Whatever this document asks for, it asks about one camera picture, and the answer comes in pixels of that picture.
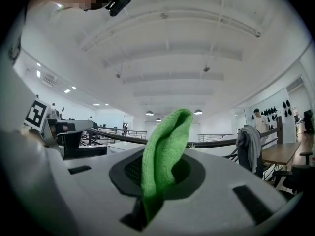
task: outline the ceiling light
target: ceiling light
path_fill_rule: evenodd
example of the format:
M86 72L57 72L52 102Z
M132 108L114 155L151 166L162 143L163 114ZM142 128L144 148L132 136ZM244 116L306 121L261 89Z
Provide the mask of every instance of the ceiling light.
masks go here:
M203 114L203 112L202 112L200 109L197 109L197 110L195 111L195 115L201 115L201 114Z
M148 111L148 112L146 112L146 115L148 115L148 116L154 116L154 114L153 114L153 112L152 112L152 111Z

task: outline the wooden table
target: wooden table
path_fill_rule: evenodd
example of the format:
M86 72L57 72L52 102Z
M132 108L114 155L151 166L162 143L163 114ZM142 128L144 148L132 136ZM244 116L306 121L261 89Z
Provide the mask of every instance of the wooden table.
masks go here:
M287 165L296 153L300 146L300 142L288 143L288 144L274 144L266 150L262 151L262 161L276 165L284 165L287 169Z

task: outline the white ceiling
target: white ceiling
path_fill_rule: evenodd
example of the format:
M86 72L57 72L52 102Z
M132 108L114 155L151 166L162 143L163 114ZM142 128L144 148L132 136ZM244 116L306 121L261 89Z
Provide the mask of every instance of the white ceiling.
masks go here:
M52 72L48 67L45 67L41 64L39 67L37 65L37 60L27 54L24 50L21 51L19 59L22 60L23 64L27 69L27 73L31 76L34 76L38 80L40 80L45 86L50 88L51 90L59 93L63 97L67 97L72 101L83 104L89 108L98 110L98 109L108 109L113 110L114 108L111 106L106 106L106 103L101 102L94 97L86 94L78 85L72 85L64 78L59 77L57 74ZM37 77L37 71L40 71L40 78Z
M114 18L56 10L49 3L31 13L22 47L135 116L233 108L284 73L307 35L283 0L132 0Z

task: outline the chair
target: chair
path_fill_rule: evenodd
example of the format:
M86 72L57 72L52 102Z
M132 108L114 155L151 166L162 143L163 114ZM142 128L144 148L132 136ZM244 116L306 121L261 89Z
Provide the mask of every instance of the chair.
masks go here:
M282 177L286 177L283 181L284 187L292 189L292 192L304 191L311 181L312 168L309 164L309 156L312 152L302 152L300 156L305 156L306 165L293 165L291 171L275 171L272 173L276 177L275 187L279 184Z

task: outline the railing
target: railing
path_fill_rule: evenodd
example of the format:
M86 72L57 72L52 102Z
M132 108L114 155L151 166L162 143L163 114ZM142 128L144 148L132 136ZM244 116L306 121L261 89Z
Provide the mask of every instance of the railing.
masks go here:
M278 117L277 118L277 128L274 128L272 130L269 130L265 133L260 134L260 137L266 137L269 136L271 134L277 133L277 137L272 139L271 141L268 141L267 143L263 144L261 147L264 147L274 141L278 141L278 144L283 144L284 142L284 137L283 137L283 124L282 124L282 118ZM124 130L122 129L111 129L111 128L103 128L103 127L94 127L92 129L88 130L89 132L89 144L91 143L99 143L96 140L93 140L93 134L94 135L99 135L99 136L103 136L106 137L107 139L113 140L114 142L116 142L116 140L118 141L122 141L122 142L130 142L130 143L137 143L137 144L147 144L148 140L143 139L143 138L139 138L138 133L141 133L141 137L142 136L146 136L146 131L131 131L131 132L136 132L135 136L131 136L131 135L123 135L124 134ZM230 145L235 145L236 143L236 139L230 139L230 140L218 140L218 141L204 141L204 142L197 142L197 143L192 143L192 142L188 142L186 147L187 148L217 148L217 147L223 147L223 146L230 146ZM228 158L233 160L234 162L236 162L238 160L238 155L237 155L237 148L230 154L227 156L223 156L224 158Z
M224 136L237 134L198 134L198 142L213 142L221 140Z
M106 145L123 141L122 137L145 139L146 131L124 130L94 126L82 134L81 145Z

